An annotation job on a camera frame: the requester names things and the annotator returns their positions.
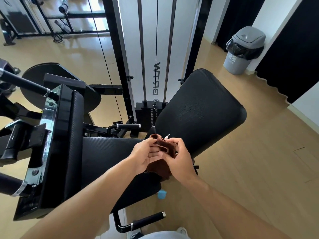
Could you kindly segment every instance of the trash can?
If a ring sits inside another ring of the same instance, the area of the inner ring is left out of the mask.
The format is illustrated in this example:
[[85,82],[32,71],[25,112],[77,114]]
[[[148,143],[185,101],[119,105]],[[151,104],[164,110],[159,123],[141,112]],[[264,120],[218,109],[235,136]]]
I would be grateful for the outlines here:
[[224,67],[233,75],[241,75],[253,59],[264,49],[266,35],[257,28],[246,26],[227,42]]

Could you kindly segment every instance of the silver metal ring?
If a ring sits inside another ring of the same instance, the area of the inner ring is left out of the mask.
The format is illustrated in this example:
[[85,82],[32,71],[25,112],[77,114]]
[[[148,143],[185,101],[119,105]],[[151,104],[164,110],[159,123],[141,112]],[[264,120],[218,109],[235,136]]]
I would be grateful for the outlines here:
[[50,94],[50,89],[47,88],[47,92],[45,93],[44,97],[47,97]]
[[27,181],[24,180],[22,182],[21,186],[17,189],[17,191],[15,191],[11,196],[16,197],[16,196],[20,195],[22,193],[22,191],[26,188],[27,184],[28,184]]

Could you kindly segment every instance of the bolt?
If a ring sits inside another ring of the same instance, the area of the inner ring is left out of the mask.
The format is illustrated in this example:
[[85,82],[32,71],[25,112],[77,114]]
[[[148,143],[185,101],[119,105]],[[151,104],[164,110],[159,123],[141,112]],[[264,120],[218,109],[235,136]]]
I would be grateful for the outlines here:
[[35,176],[35,175],[37,175],[39,173],[39,170],[38,169],[34,169],[33,171],[32,171],[32,176]]

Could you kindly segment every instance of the brown cloth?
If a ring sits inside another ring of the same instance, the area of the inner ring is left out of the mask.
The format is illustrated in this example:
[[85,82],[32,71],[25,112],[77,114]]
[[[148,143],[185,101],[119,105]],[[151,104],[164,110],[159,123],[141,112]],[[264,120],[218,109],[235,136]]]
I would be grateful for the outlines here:
[[[175,143],[166,141],[165,139],[162,138],[161,135],[158,135],[158,134],[152,134],[150,135],[150,138],[157,139],[155,144],[158,145],[161,151],[167,153],[172,158],[176,157],[177,154],[175,149],[175,145],[176,145]],[[167,180],[169,179],[169,177],[172,176],[171,170],[169,169],[169,166],[167,165],[164,159],[160,159],[153,163],[150,163],[147,166],[146,171],[157,173],[159,176],[163,178],[162,181]]]

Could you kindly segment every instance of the black backrest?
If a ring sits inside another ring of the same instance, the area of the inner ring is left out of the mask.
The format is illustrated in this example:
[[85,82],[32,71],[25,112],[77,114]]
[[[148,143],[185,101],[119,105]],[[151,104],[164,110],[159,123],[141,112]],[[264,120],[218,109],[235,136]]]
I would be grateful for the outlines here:
[[83,96],[75,90],[72,92],[69,160],[65,178],[64,200],[81,190],[83,110]]
[[162,137],[182,138],[192,158],[246,120],[245,108],[206,69],[195,70],[155,123]]

